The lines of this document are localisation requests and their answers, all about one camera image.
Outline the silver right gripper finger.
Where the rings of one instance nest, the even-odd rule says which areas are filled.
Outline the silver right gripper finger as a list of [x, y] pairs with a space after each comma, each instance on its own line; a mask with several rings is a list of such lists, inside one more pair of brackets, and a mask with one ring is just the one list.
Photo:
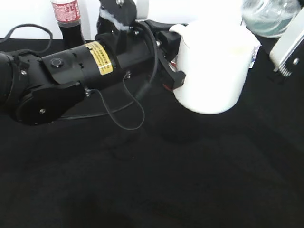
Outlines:
[[275, 72], [279, 71], [282, 76], [290, 76], [292, 74], [285, 65], [303, 40], [304, 10], [301, 9], [270, 51], [269, 57], [275, 66]]

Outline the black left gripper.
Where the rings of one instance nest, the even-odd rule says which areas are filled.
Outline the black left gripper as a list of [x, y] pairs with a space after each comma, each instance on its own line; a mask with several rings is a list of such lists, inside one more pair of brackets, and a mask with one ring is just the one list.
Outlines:
[[144, 23], [151, 30], [159, 49], [162, 50], [164, 55], [164, 57], [158, 57], [162, 84], [169, 91], [182, 87], [186, 77], [185, 73], [174, 71], [170, 64], [175, 61], [178, 54], [181, 35], [169, 31], [174, 24], [160, 23], [153, 20], [145, 20]]

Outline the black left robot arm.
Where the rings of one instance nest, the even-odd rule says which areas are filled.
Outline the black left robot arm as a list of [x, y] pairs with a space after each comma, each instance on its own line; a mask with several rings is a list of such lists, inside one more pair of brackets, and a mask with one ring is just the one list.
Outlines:
[[169, 90], [181, 87], [185, 73], [173, 69], [181, 36], [169, 24], [139, 20], [132, 0], [100, 2], [95, 41], [70, 44], [48, 56], [20, 49], [0, 54], [0, 111], [25, 125], [66, 120], [65, 113], [93, 93], [147, 75], [130, 104], [139, 101], [160, 75]]

